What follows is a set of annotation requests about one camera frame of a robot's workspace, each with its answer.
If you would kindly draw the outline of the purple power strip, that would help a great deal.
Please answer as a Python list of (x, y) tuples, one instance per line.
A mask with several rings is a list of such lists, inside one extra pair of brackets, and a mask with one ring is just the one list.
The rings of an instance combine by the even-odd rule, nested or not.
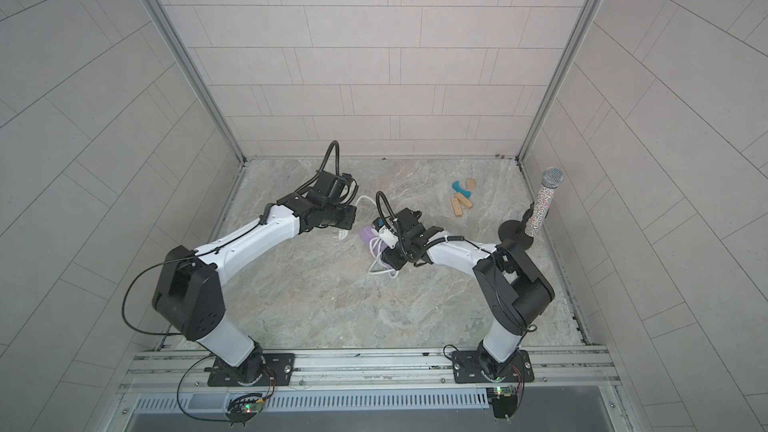
[(359, 232), (361, 241), (368, 246), (372, 255), (376, 256), (388, 247), (375, 235), (371, 226), (363, 227)]

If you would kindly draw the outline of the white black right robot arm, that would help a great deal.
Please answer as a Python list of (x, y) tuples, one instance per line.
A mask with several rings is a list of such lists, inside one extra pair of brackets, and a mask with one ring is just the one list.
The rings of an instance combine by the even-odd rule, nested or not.
[(478, 345), (476, 364), (487, 380), (506, 379), (517, 369), (514, 360), (522, 339), (555, 299), (553, 286), (526, 252), (530, 241), (510, 237), (496, 245), (480, 245), (440, 227), (425, 227), (419, 211), (394, 211), (381, 191), (375, 204), (379, 235), (394, 237), (379, 254), (393, 272), (408, 264), (438, 265), (476, 279), (494, 318)]

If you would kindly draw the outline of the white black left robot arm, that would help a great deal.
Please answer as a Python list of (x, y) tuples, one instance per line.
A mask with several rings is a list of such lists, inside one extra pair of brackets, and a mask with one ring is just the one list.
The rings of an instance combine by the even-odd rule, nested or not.
[(223, 286), (277, 245), (314, 229), (349, 231), (356, 218), (358, 185), (340, 170), (332, 141), (320, 167), (295, 191), (265, 206), (255, 220), (195, 249), (178, 246), (163, 262), (151, 299), (175, 335), (202, 345), (232, 380), (252, 385), (267, 374), (262, 347), (226, 312)]

